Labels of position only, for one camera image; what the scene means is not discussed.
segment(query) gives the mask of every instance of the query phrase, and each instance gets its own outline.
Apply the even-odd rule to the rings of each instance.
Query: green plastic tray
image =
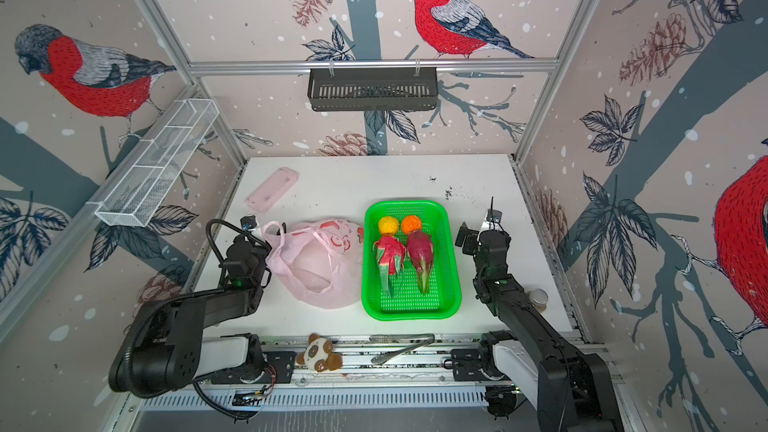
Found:
[[[409,259],[395,281],[395,297],[382,290],[373,244],[381,237],[379,219],[393,216],[402,222],[405,216],[418,216],[422,230],[435,243],[435,267],[429,275],[429,293],[422,295],[416,283],[416,269]],[[362,256],[362,306],[379,321],[401,321],[420,318],[448,318],[462,303],[458,283],[456,256],[453,254],[451,227],[443,206],[431,200],[400,200],[373,204],[366,212],[366,239]],[[406,235],[397,237],[403,245]]]

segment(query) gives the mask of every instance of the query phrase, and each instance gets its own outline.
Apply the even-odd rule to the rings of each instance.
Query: gray floor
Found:
[[[509,420],[496,420],[483,408],[328,410],[258,414],[249,424],[215,411],[143,412],[134,432],[538,432],[530,402]]]

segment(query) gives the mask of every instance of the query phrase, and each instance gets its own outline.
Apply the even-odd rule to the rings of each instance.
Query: yellow fruit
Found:
[[[417,216],[408,216],[402,220],[402,233],[405,235],[408,235],[415,230],[419,230],[421,227],[422,220]]]
[[[400,222],[392,216],[385,216],[379,219],[379,233],[381,235],[395,235],[400,229]]]

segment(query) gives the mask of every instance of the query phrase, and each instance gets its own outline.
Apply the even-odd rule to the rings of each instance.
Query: stuffed animal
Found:
[[[318,334],[312,334],[306,350],[296,356],[296,363],[306,365],[308,369],[314,369],[315,372],[340,369],[341,354],[336,354],[332,350],[333,342]]]

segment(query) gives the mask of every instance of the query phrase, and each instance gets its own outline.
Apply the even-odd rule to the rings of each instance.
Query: white table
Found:
[[[503,214],[502,225],[512,236],[507,255],[510,273],[526,290],[545,290],[549,303],[542,314],[544,318],[557,331],[572,330],[506,155],[252,158],[225,220],[239,226],[241,217],[252,214],[245,198],[279,167],[296,170],[299,181],[269,211],[257,215],[257,219],[260,225],[273,220],[285,222],[288,230],[298,222],[330,217],[345,218],[361,226],[371,204],[381,200],[426,198],[446,208],[451,233],[456,238],[462,222],[470,228],[479,228],[493,196],[494,208]],[[222,253],[235,235],[228,228],[222,228],[216,238]],[[283,283],[274,278],[254,314],[208,328],[205,334],[251,332],[262,338],[277,338],[309,336],[312,332],[325,336],[365,336],[429,332],[480,334],[505,329],[504,323],[475,299],[472,257],[461,254],[458,248],[455,252],[462,305],[447,319],[380,322],[368,315],[361,302],[324,310],[295,300]],[[195,290],[215,288],[219,271],[216,257],[209,254]]]

